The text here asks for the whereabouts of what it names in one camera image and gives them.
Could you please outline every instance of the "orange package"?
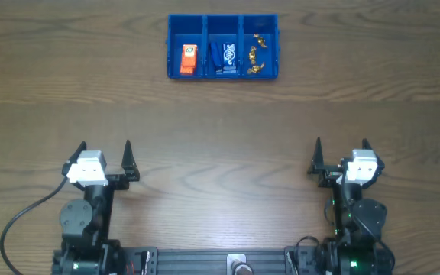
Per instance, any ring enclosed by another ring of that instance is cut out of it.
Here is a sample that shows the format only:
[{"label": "orange package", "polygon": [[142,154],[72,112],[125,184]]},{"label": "orange package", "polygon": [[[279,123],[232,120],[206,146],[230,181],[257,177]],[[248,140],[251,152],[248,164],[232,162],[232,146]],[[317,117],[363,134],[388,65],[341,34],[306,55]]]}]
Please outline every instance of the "orange package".
[{"label": "orange package", "polygon": [[183,45],[183,54],[181,56],[180,73],[192,75],[196,69],[196,54],[198,47],[196,45]]}]

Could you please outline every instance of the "blue plastic bin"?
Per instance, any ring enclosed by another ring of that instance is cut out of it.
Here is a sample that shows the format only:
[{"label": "blue plastic bin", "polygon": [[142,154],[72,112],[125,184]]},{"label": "blue plastic bin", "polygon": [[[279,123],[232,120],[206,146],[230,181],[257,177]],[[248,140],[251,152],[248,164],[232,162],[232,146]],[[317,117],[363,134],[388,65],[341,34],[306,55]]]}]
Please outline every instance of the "blue plastic bin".
[{"label": "blue plastic bin", "polygon": [[[169,15],[167,33],[167,75],[171,79],[276,79],[279,68],[279,30],[277,15]],[[267,49],[261,48],[254,34],[266,40]],[[236,73],[216,73],[210,54],[210,43],[234,42]],[[193,76],[180,74],[184,44],[198,46],[198,60]],[[248,74],[252,67],[248,54],[256,46],[258,65],[265,62],[257,74]]]}]

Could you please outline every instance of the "wooden tabletop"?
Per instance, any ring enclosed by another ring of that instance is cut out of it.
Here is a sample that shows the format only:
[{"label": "wooden tabletop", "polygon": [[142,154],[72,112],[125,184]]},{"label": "wooden tabletop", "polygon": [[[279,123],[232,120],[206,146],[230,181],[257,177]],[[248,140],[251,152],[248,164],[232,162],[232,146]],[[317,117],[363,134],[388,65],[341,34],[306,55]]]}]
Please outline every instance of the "wooden tabletop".
[{"label": "wooden tabletop", "polygon": [[[278,79],[168,79],[169,13],[277,13]],[[388,208],[394,273],[440,273],[440,0],[0,2],[0,234],[81,141],[113,170],[130,139],[142,179],[115,194],[110,234],[124,246],[323,239],[318,136],[327,163],[369,139],[387,168],[364,196]],[[18,269],[50,273],[60,209],[81,197],[66,185],[15,223]]]}]

